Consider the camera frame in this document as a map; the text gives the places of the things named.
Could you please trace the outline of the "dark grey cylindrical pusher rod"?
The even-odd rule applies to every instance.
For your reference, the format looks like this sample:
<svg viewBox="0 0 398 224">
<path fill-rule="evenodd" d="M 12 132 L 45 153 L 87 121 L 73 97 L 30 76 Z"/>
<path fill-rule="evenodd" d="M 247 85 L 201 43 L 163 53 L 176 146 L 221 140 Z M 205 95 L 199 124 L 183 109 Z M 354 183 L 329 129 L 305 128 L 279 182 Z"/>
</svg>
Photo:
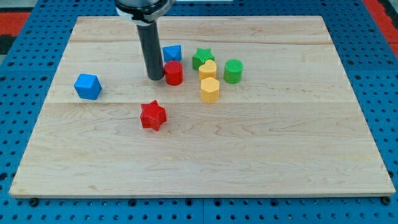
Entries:
<svg viewBox="0 0 398 224">
<path fill-rule="evenodd" d="M 157 23 L 148 26 L 137 26 L 141 49 L 150 80 L 158 81 L 164 77 L 164 67 L 160 49 Z"/>
</svg>

